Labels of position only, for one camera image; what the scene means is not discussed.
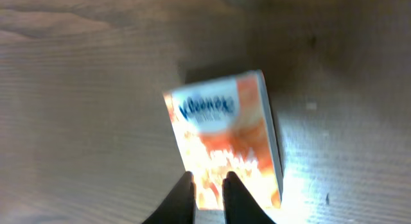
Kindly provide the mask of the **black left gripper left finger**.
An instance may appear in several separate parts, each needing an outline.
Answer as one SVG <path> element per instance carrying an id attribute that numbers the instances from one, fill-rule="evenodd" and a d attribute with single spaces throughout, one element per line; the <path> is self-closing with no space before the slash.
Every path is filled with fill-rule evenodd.
<path id="1" fill-rule="evenodd" d="M 143 224 L 194 224 L 195 211 L 195 183 L 187 171 Z"/>

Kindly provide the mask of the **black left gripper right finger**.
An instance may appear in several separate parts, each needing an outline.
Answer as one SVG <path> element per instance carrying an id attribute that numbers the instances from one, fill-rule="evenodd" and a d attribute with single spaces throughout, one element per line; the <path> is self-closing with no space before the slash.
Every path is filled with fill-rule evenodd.
<path id="1" fill-rule="evenodd" d="M 235 172 L 227 173 L 222 194 L 226 224 L 275 224 Z"/>

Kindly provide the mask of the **orange tissue pack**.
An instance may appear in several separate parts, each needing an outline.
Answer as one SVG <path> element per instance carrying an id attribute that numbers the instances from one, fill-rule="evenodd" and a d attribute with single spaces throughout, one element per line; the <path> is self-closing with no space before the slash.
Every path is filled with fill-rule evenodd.
<path id="1" fill-rule="evenodd" d="M 200 210 L 223 208 L 230 171 L 262 209 L 280 208 L 283 173 L 262 71 L 192 83 L 163 97 Z"/>

